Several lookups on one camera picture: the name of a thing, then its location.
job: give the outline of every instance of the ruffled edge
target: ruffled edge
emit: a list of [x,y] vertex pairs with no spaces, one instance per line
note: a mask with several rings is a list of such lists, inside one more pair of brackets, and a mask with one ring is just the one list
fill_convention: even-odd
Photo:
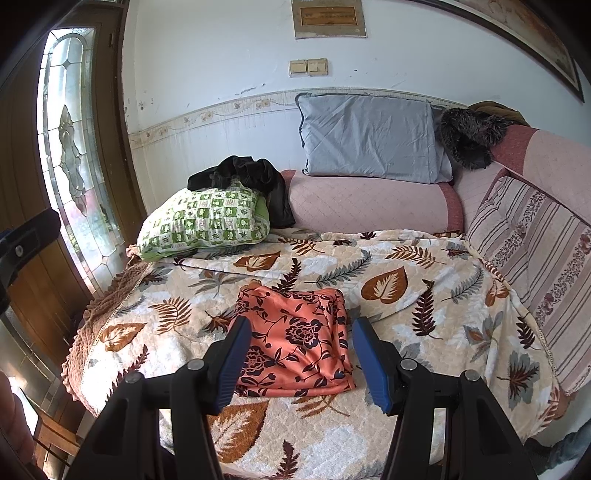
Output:
[[84,325],[77,331],[66,361],[61,365],[61,378],[66,391],[74,401],[82,402],[95,417],[97,412],[80,391],[86,358],[101,328],[134,289],[149,266],[150,263],[144,261],[128,266],[115,276],[102,297],[91,300],[82,316]]

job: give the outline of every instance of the switch plate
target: switch plate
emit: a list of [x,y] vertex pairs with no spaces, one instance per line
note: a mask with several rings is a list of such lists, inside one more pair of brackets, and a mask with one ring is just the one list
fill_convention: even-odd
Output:
[[308,65],[305,60],[292,60],[290,61],[290,75],[294,73],[307,73]]
[[308,75],[311,77],[329,74],[329,61],[327,59],[310,59],[307,60],[307,64]]
[[327,59],[290,60],[290,77],[311,77],[328,75],[329,61]]

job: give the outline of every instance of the striped cushion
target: striped cushion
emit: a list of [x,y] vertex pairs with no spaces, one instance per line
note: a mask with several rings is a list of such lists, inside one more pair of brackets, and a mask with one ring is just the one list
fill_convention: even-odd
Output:
[[544,332],[569,395],[591,371],[591,228],[539,190],[498,180],[467,233]]

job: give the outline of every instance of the pillowcase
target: pillowcase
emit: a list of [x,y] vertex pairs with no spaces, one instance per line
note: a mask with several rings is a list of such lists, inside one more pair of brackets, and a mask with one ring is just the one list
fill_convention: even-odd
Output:
[[452,165],[436,143],[427,102],[365,95],[301,93],[304,173],[438,183]]
[[226,190],[180,190],[153,211],[138,237],[139,256],[153,261],[195,248],[257,244],[269,233],[265,198],[232,180]]
[[462,204],[448,183],[363,177],[310,177],[284,170],[295,226],[315,232],[411,229],[463,231]]

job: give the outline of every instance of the light switch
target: light switch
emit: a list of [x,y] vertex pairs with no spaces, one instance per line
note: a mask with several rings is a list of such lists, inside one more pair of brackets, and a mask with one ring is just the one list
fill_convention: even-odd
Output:
[[293,73],[306,73],[308,71],[308,65],[305,60],[292,60],[290,61],[290,74]]
[[328,75],[329,61],[327,59],[311,59],[308,63],[308,74],[310,76]]

